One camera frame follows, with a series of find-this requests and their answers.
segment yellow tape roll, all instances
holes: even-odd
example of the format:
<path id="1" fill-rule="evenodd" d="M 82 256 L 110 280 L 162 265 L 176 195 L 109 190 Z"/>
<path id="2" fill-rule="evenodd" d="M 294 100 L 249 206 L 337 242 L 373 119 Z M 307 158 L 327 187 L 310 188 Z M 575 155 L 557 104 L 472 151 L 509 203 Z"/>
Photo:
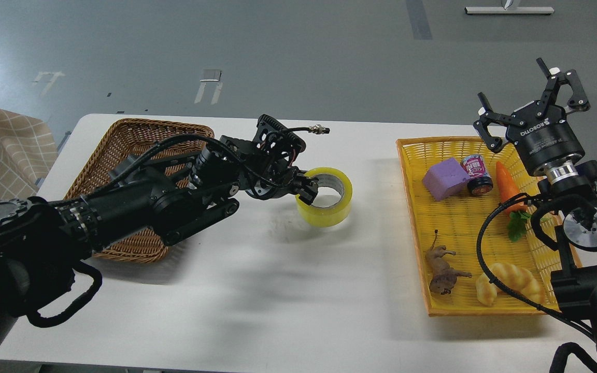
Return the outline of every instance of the yellow tape roll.
<path id="1" fill-rule="evenodd" d="M 306 205 L 296 196 L 298 212 L 310 225 L 318 227 L 334 226 L 344 220 L 351 210 L 351 181 L 340 170 L 330 167 L 313 168 L 305 173 L 308 177 L 316 177 L 318 187 L 332 188 L 340 195 L 339 201 L 329 207 Z"/>

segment brown wicker basket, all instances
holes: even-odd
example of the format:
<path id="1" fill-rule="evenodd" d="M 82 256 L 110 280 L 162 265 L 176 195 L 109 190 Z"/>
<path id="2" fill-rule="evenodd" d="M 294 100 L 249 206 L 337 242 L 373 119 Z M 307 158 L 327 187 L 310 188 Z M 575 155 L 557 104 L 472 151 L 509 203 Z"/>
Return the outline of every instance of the brown wicker basket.
<path id="1" fill-rule="evenodd" d="M 89 161 L 73 182 L 73 186 L 66 193 L 66 198 L 74 198 L 92 192 L 97 187 L 109 182 L 107 172 L 116 167 L 128 154 L 140 155 L 147 151 L 154 142 L 178 134 L 214 136 L 213 130 L 205 125 L 133 118 L 116 121 L 93 151 Z M 197 151 L 203 146 L 203 141 L 182 142 L 162 151 L 154 158 Z M 180 168 L 181 166 L 170 167 L 166 173 L 170 175 Z M 177 185 L 185 187 L 185 183 L 182 181 Z M 144 229 L 135 236 L 115 243 L 94 256 L 125 262 L 151 263 L 163 259 L 168 250 L 169 248 L 163 245 L 159 236 L 154 234 L 151 229 Z"/>

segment toy carrot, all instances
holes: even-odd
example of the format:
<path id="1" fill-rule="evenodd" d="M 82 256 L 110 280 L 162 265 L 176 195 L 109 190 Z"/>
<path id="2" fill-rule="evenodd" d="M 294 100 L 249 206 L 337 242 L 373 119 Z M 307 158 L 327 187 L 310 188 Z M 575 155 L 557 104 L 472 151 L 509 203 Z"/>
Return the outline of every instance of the toy carrot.
<path id="1" fill-rule="evenodd" d="M 502 203 L 509 200 L 512 196 L 519 194 L 519 188 L 513 177 L 505 168 L 504 163 L 497 162 L 497 187 L 499 188 L 499 195 Z M 527 207 L 524 204 L 512 205 L 505 210 L 506 215 L 510 215 L 511 212 L 526 212 Z"/>
<path id="2" fill-rule="evenodd" d="M 513 177 L 505 168 L 504 163 L 497 162 L 497 188 L 502 202 L 509 200 L 512 196 L 519 194 L 519 188 Z M 504 210 L 506 215 L 510 217 L 508 222 L 508 239 L 512 242 L 519 241 L 527 233 L 526 222 L 531 218 L 531 214 L 527 212 L 527 207 L 524 204 L 512 205 Z"/>

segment toy croissant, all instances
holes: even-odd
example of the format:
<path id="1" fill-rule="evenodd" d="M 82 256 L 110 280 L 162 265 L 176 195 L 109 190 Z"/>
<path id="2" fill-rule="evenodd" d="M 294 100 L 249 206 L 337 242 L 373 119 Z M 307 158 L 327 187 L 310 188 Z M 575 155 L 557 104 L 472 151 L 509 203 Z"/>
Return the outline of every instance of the toy croissant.
<path id="1" fill-rule="evenodd" d="M 517 267 L 509 263 L 495 263 L 490 265 L 490 271 L 508 288 L 519 291 L 526 298 L 533 302 L 542 303 L 545 299 L 545 290 L 528 269 Z M 482 274 L 476 279 L 476 295 L 479 302 L 491 306 L 497 298 L 499 288 L 490 283 L 490 278 Z"/>

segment white table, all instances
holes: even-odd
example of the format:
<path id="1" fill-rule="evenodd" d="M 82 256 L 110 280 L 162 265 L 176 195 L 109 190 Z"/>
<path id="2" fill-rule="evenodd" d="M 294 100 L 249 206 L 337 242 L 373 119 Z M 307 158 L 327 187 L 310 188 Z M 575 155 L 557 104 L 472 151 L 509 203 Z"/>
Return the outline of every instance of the white table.
<path id="1" fill-rule="evenodd" d="M 80 120 L 40 189 L 60 199 L 109 125 Z M 250 139 L 254 119 L 145 117 Z M 283 121 L 289 127 L 306 121 Z M 100 292 L 68 322 L 20 319 L 0 359 L 206 371 L 547 371 L 558 345 L 593 343 L 548 316 L 430 318 L 421 297 L 395 140 L 475 135 L 469 125 L 320 122 L 295 164 L 343 170 L 351 214 L 308 226 L 294 198 L 238 195 L 239 211 L 150 265 L 91 260 Z M 597 253 L 580 253 L 585 265 Z M 89 281 L 78 278 L 74 290 Z M 69 302 L 64 296 L 45 314 Z M 575 361 L 568 371 L 587 371 Z"/>

